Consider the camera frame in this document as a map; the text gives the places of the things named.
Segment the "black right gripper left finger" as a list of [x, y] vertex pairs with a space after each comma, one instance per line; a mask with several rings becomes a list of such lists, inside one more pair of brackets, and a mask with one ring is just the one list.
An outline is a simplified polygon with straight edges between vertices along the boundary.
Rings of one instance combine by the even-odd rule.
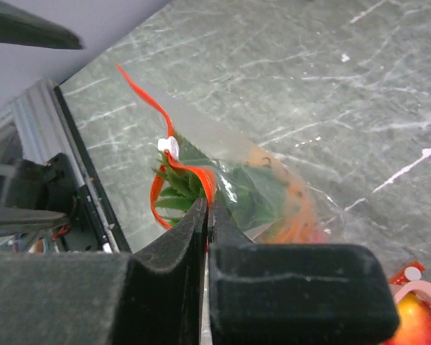
[[136, 253], [0, 254], [0, 344], [199, 344], [207, 203]]

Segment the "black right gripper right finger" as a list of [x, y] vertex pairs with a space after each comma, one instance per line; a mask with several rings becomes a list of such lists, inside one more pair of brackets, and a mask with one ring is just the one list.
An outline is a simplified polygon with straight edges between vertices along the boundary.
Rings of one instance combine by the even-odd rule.
[[256, 244], [208, 213], [214, 344], [380, 344], [399, 315], [378, 259], [354, 244]]

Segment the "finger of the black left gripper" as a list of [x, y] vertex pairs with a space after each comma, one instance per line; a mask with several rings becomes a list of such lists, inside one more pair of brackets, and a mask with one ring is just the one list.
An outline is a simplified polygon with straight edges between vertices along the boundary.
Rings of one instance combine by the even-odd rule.
[[82, 39], [70, 29], [0, 1], [0, 43], [56, 50], [82, 50]]

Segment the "clear zip bag orange zipper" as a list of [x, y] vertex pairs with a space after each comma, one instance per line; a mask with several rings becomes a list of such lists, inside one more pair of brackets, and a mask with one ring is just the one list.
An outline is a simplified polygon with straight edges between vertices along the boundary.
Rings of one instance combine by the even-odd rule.
[[225, 124], [199, 114], [150, 84], [131, 90], [157, 112], [164, 135], [149, 192], [155, 221], [169, 230], [198, 198], [220, 203], [228, 220], [260, 244], [323, 244], [307, 183], [272, 154]]

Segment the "orange toy pineapple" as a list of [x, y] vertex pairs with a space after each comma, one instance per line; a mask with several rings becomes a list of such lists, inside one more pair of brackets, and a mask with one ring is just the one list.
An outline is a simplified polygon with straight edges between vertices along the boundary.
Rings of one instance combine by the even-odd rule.
[[177, 225], [193, 203], [220, 203], [228, 220], [260, 244], [317, 244], [325, 241], [306, 184], [261, 149], [240, 158], [207, 156], [175, 134], [180, 156], [162, 149], [153, 168], [150, 207], [165, 229]]

